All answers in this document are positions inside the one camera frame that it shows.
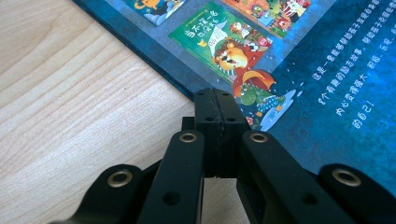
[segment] cartoon character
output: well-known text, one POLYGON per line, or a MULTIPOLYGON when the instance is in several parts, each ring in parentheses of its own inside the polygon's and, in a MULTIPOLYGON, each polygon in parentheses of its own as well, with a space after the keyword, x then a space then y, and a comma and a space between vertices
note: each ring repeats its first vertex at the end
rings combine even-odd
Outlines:
POLYGON ((291 21, 285 18, 279 18, 276 21, 276 24, 283 32, 287 32, 291 27, 291 21))
POLYGON ((279 0, 279 4, 281 11, 289 18, 292 18, 296 14, 298 17, 301 17, 306 8, 310 5, 310 3, 305 0, 286 0, 286 3, 279 0))
POLYGON ((241 102, 244 105, 257 104, 257 110, 264 113, 265 111, 275 108, 276 111, 282 109, 285 102, 285 96, 276 96, 269 91, 262 90, 254 85, 245 83, 242 85, 241 102))
POLYGON ((225 43, 220 45, 212 61, 225 71, 248 66, 248 57, 243 51, 244 46, 227 38, 225 43))
POLYGON ((254 5, 254 6, 251 8, 251 10, 252 10, 251 15, 252 15, 253 17, 257 18, 257 19, 258 19, 258 18, 261 18, 262 15, 263 15, 264 12, 265 12, 264 8, 263 8, 262 6, 260 6, 260 5, 254 5))
POLYGON ((256 29, 252 28, 247 24, 242 24, 241 22, 234 22, 230 25, 231 32, 239 34, 242 38, 246 39, 248 43, 257 42, 262 48, 261 51, 265 51, 271 46, 272 40, 265 37, 263 34, 258 32, 256 29))
POLYGON ((250 70, 242 75, 238 74, 233 81, 234 97, 241 97, 242 86, 245 83, 254 85, 261 90, 269 91, 271 86, 276 82, 268 73, 262 70, 250 70))
POLYGON ((142 9, 144 7, 152 7, 154 10, 157 10, 157 5, 160 3, 160 0, 142 0, 143 6, 139 5, 139 2, 134 3, 134 7, 137 9, 142 9))

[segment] black plastic part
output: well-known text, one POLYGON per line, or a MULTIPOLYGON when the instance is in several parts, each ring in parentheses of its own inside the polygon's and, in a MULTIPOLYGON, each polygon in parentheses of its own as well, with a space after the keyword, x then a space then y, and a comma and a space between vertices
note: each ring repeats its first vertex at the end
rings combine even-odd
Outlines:
POLYGON ((198 91, 195 101, 195 130, 205 135, 205 177, 236 178, 237 143, 250 130, 233 96, 227 91, 198 91))
POLYGON ((265 198, 260 223, 354 223, 269 133, 244 133, 239 151, 265 198))
POLYGON ((204 150, 202 134, 174 134, 137 223, 201 222, 204 150))
POLYGON ((251 224, 264 220, 265 199, 244 163, 241 164, 236 180, 236 190, 251 224))
POLYGON ((194 130, 195 117, 183 117, 181 121, 181 130, 194 130))
POLYGON ((358 223, 396 223, 396 199, 361 171, 326 165, 318 182, 358 223))
POLYGON ((147 189, 142 185, 143 177, 143 172, 132 165, 121 164, 108 168, 90 186, 72 217, 52 223, 136 222, 146 197, 147 189))

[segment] green book image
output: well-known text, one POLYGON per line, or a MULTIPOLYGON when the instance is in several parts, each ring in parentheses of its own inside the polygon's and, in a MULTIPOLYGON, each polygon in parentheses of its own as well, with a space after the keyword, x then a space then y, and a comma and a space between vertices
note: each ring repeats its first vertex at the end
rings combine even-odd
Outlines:
POLYGON ((169 35, 180 46, 233 86, 239 97, 246 80, 269 89, 273 81, 254 65, 272 40, 223 7, 209 2, 169 35))

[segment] light wood surface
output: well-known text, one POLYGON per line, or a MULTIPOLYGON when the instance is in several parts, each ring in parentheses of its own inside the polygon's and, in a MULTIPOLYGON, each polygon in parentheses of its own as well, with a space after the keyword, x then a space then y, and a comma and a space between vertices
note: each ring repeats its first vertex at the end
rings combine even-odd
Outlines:
MULTIPOLYGON (((0 1, 0 223, 73 215, 106 168, 159 160, 193 103, 69 0, 0 1)), ((203 223, 245 223, 207 179, 203 223)))

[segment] book cover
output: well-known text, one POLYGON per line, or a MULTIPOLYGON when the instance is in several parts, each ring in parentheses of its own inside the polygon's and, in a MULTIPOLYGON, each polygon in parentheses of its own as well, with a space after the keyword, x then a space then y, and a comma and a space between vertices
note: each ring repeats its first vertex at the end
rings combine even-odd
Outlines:
MULTIPOLYGON (((258 60, 235 69, 216 61, 236 61, 227 50, 238 44, 206 47, 202 57, 198 44, 209 45, 211 35, 186 43, 186 34, 175 36, 208 1, 185 2, 160 26, 122 0, 74 1, 191 99, 208 87, 231 92, 251 127, 272 134, 305 169, 317 173, 325 164, 343 163, 396 195, 395 0, 311 1, 283 38, 214 0, 223 18, 272 41, 258 60)), ((231 38, 216 46, 234 38, 245 43, 243 32, 229 33, 230 27, 218 27, 231 38)))
POLYGON ((309 0, 224 0, 271 34, 283 38, 311 5, 309 0))
POLYGON ((169 36, 238 88, 234 94, 240 93, 237 83, 254 79, 261 86, 270 86, 274 82, 254 70, 272 40, 215 3, 208 3, 169 36))

